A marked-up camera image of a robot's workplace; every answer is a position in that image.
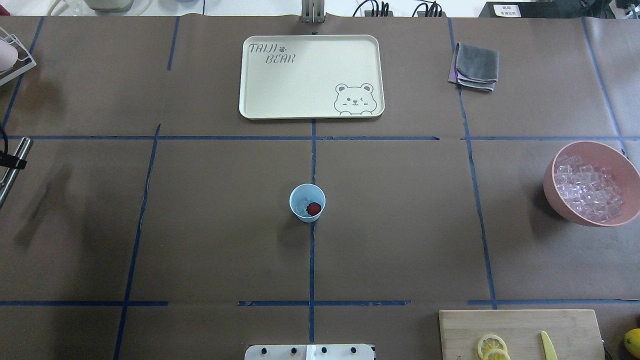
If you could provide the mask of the steel muddler black tip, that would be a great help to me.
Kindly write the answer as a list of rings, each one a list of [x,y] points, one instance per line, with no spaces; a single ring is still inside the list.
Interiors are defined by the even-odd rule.
[[[18,144],[14,153],[10,153],[10,155],[15,155],[16,157],[19,157],[20,159],[26,161],[26,157],[28,156],[33,144],[34,141],[30,137],[23,137],[20,140],[20,143]],[[3,171],[3,173],[1,174],[2,176],[0,180],[0,208],[3,207],[5,201],[7,200],[14,182],[16,181],[16,178],[21,171],[12,170],[7,167],[1,167],[1,170]]]

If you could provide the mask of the clear ice cube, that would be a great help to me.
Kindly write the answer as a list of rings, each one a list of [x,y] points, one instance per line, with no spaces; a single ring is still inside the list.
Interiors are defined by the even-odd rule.
[[[309,200],[307,197],[299,198],[294,205],[295,213],[301,217],[309,217],[309,215],[306,212],[306,207],[311,202],[312,201]]]

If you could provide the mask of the red strawberry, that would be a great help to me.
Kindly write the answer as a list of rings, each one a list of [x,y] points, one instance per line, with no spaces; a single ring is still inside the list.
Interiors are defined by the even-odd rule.
[[[315,217],[322,212],[322,205],[318,202],[311,202],[306,207],[306,213],[309,217]]]

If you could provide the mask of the white cup rack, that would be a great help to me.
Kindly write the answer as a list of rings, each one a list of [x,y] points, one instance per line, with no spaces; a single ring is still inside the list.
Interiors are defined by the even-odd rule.
[[[13,33],[0,28],[0,86],[37,66],[32,53]]]

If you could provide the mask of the pink cup on rack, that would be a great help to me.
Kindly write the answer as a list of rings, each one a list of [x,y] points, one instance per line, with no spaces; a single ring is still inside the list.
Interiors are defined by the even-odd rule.
[[[18,61],[18,50],[13,43],[0,39],[0,73],[4,73]]]

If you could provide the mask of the light blue plastic cup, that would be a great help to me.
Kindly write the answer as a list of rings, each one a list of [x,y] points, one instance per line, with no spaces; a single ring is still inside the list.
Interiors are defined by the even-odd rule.
[[[313,223],[325,209],[326,196],[320,187],[311,183],[300,184],[291,191],[289,206],[293,214],[304,223]]]

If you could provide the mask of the clear ice cubes pile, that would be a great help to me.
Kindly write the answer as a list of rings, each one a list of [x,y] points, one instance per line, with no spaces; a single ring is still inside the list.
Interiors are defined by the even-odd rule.
[[[553,167],[560,198],[580,216],[595,223],[609,223],[622,215],[622,189],[613,170],[587,163],[580,155],[560,155]]]

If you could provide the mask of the cream bear tray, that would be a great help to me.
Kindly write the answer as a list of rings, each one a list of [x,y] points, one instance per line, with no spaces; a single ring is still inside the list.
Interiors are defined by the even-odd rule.
[[[255,35],[243,43],[238,111],[247,119],[373,118],[385,109],[374,36]]]

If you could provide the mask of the grey purple folded cloth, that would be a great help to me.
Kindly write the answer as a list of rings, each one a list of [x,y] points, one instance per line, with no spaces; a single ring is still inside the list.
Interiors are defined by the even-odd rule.
[[[447,81],[477,91],[492,92],[499,79],[499,51],[458,42]]]

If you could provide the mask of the yellow lemon slices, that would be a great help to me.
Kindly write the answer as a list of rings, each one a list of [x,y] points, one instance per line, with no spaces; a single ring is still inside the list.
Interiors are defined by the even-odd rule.
[[[487,333],[478,339],[477,357],[479,360],[511,359],[505,340],[494,333]]]

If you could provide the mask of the yellow plastic knife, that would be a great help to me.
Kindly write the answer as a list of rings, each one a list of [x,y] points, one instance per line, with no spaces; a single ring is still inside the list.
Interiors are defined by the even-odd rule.
[[[549,334],[542,330],[540,333],[542,350],[544,351],[544,357],[546,360],[558,360],[556,350]]]

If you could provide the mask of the wooden cutting board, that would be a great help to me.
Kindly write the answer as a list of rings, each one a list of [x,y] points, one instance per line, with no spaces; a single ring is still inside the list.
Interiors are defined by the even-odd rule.
[[[512,360],[544,360],[542,331],[560,360],[605,359],[594,310],[440,310],[438,317],[444,360],[477,360],[478,340],[487,334],[505,341]]]

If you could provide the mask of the aluminium frame post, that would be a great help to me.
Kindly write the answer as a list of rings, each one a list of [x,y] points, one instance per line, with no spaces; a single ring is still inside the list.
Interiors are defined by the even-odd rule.
[[[326,19],[325,0],[301,0],[301,22],[321,24]]]

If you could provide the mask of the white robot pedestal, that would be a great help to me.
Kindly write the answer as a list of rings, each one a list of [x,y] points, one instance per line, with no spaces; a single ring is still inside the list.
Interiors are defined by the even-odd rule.
[[[375,360],[375,347],[365,343],[261,344],[249,346],[245,360]]]

